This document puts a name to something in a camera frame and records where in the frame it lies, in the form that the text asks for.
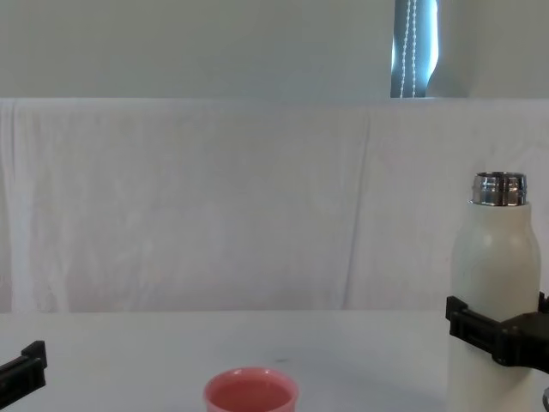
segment pink bowl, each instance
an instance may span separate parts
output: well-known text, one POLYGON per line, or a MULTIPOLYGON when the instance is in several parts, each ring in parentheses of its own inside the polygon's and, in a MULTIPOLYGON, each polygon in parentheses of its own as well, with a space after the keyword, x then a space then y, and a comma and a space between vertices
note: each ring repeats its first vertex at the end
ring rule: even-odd
POLYGON ((204 388, 208 412, 294 412, 298 395, 291 378, 264 367, 223 372, 204 388))

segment white tabletop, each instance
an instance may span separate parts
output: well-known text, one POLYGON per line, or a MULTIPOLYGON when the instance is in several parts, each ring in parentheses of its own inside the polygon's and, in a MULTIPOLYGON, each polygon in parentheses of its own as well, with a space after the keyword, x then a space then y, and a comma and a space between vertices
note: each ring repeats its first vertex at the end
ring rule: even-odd
POLYGON ((208 379, 241 366, 294 377, 300 412, 444 411, 442 313, 2 315, 0 330, 0 362, 38 339, 48 354, 47 386, 12 412, 203 411, 208 379))

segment white sheet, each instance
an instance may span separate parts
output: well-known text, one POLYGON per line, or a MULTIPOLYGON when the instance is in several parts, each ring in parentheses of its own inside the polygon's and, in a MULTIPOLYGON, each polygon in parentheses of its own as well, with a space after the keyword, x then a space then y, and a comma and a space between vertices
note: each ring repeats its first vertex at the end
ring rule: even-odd
POLYGON ((14 312, 340 308, 365 110, 19 100, 14 312))
POLYGON ((369 112, 347 307, 442 309, 455 232, 485 170, 528 175, 547 290, 549 101, 405 101, 369 112))
POLYGON ((528 174, 549 250, 548 101, 13 105, 0 311, 441 309, 481 170, 528 174))

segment white bottle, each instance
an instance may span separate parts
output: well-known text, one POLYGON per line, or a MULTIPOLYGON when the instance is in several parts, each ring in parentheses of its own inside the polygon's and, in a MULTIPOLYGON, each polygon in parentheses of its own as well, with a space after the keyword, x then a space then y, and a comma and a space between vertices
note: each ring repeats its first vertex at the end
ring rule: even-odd
MULTIPOLYGON (((451 293, 497 321, 535 312, 540 250, 530 223, 526 176, 479 173, 457 235, 451 293)), ((489 354, 455 337, 449 342, 448 412, 532 412, 532 373, 502 367, 489 354)))

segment metal bottle cap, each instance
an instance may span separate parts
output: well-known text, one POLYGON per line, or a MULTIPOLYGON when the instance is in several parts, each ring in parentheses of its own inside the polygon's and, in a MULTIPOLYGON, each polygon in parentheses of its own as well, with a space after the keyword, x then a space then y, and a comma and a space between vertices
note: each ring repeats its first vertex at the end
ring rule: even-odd
POLYGON ((471 202, 486 206, 526 204, 526 175, 512 172, 477 173, 471 202))

